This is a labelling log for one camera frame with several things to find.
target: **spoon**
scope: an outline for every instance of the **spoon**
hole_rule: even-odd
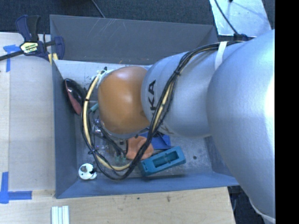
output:
[[[74,111],[77,115],[80,115],[82,112],[83,101],[85,99],[85,91],[76,81],[68,78],[64,80],[64,88]]]

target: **black lettering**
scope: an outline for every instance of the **black lettering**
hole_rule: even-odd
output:
[[[155,97],[153,97],[152,100],[150,100],[149,98],[150,110],[156,110],[156,107],[154,106],[154,102],[155,102]]]
[[[160,129],[165,130],[168,134],[174,134],[173,132],[169,131],[169,129],[167,127],[160,126]]]
[[[155,84],[156,80],[154,80],[152,83],[149,84],[149,93],[151,93],[152,95],[154,94],[154,84]]]

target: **black floor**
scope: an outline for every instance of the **black floor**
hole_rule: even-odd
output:
[[[214,25],[209,0],[94,1],[107,18]],[[262,1],[274,29],[275,0]],[[15,20],[23,14],[41,16],[37,28],[40,34],[50,33],[50,14],[101,17],[91,0],[0,0],[0,31],[16,32]],[[236,188],[233,193],[236,223],[263,224],[245,193]]]

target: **teal plastic object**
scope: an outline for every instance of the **teal plastic object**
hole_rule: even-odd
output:
[[[186,158],[183,151],[176,146],[142,160],[138,167],[143,176],[149,176],[184,163],[186,163]]]

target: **painter's tape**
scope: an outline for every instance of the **painter's tape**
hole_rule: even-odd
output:
[[[2,183],[0,190],[0,203],[7,204],[10,200],[30,200],[32,191],[8,191],[8,172],[2,173]]]
[[[215,70],[217,70],[218,67],[222,63],[222,57],[223,57],[223,53],[224,53],[227,43],[228,42],[220,42],[220,45],[219,45],[219,48],[217,51],[217,55],[216,55],[216,59],[215,59]]]
[[[7,54],[21,50],[20,47],[18,47],[16,45],[4,46],[3,49],[7,52]],[[9,71],[10,71],[10,58],[8,58],[6,61],[6,72],[9,72]]]

